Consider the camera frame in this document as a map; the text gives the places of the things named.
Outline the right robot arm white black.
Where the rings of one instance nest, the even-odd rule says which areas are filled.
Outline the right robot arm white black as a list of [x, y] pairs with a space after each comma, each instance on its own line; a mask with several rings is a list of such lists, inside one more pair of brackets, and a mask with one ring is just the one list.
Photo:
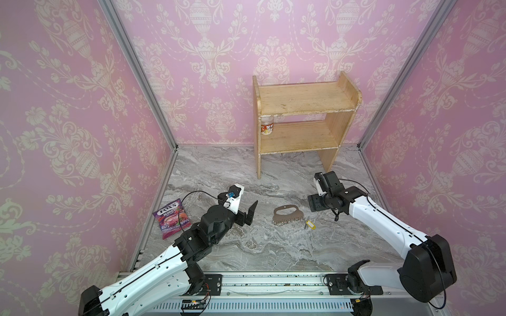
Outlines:
[[345, 187], [335, 172], [314, 175], [317, 193], [308, 196], [313, 212], [330, 210], [338, 219], [349, 215], [383, 238], [400, 256], [400, 264], [362, 260], [348, 269], [351, 292], [364, 294], [372, 287], [405, 290], [415, 300], [428, 303], [457, 282], [449, 242], [439, 234], [417, 230], [379, 206], [358, 182]]

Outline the small jar red label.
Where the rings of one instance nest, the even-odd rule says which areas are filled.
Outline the small jar red label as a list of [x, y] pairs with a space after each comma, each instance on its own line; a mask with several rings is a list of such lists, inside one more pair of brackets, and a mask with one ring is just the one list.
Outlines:
[[274, 118], [262, 117], [261, 118], [261, 134], [270, 135], [274, 130]]

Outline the key with yellow tag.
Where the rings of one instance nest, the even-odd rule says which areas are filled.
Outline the key with yellow tag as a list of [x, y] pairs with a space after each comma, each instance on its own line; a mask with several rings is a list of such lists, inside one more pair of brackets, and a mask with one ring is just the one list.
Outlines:
[[306, 225], [305, 226], [306, 229], [310, 228], [310, 229], [314, 230], [316, 228], [315, 225], [311, 221], [305, 221], [305, 225]]

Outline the purple Fox's candy bag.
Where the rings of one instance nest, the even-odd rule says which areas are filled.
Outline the purple Fox's candy bag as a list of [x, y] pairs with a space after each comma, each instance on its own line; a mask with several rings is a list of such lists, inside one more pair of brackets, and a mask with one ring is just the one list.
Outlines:
[[170, 236], [189, 229], [192, 225], [184, 210], [181, 199], [177, 199], [152, 213], [155, 222], [158, 223], [162, 233], [162, 239], [166, 240]]

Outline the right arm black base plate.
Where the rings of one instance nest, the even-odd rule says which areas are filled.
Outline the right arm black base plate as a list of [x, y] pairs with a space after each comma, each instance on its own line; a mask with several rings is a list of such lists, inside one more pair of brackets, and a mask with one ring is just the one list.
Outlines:
[[323, 279], [331, 296], [381, 296], [383, 289], [379, 286], [366, 286], [357, 276], [345, 273], [327, 274]]

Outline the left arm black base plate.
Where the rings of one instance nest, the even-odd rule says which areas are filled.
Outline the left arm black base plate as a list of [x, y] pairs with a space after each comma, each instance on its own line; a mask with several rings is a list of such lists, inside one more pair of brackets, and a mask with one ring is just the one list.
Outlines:
[[221, 295], [221, 285], [223, 283], [223, 275], [222, 274], [205, 274], [204, 275], [204, 284], [198, 293], [199, 296], [205, 296], [207, 294], [211, 296], [220, 296]]

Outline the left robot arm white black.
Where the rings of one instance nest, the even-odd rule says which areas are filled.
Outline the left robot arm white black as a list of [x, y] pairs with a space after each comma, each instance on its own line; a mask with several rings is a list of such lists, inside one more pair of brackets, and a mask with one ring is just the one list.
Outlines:
[[143, 268], [107, 287], [86, 289], [78, 314], [143, 315], [165, 300], [200, 292], [204, 273], [198, 262], [233, 225], [251, 225], [257, 205], [253, 203], [246, 213], [213, 205], [200, 222]]

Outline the wooden two-tier shelf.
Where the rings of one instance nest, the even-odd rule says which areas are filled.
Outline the wooden two-tier shelf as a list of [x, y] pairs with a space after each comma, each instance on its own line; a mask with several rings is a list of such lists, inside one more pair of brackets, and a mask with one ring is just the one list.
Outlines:
[[[362, 92], [342, 71], [335, 82], [261, 86], [252, 78], [256, 173], [262, 176], [262, 156], [315, 151], [329, 172], [362, 104]], [[325, 115], [319, 121], [281, 122], [262, 134], [262, 119]]]

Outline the silver metal keyring bottle opener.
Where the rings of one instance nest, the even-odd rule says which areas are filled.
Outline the silver metal keyring bottle opener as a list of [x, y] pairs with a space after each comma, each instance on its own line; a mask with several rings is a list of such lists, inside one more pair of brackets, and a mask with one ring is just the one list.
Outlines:
[[277, 226], [286, 225], [294, 221], [302, 221], [304, 213], [297, 205], [282, 205], [274, 209], [272, 223]]

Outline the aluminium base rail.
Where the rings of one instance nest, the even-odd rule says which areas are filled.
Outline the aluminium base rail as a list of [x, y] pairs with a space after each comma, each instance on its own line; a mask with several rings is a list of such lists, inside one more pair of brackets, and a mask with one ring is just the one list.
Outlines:
[[331, 296], [318, 272], [211, 272], [222, 274], [221, 295], [184, 294], [143, 315], [450, 315], [437, 296], [429, 303], [404, 290], [381, 296]]

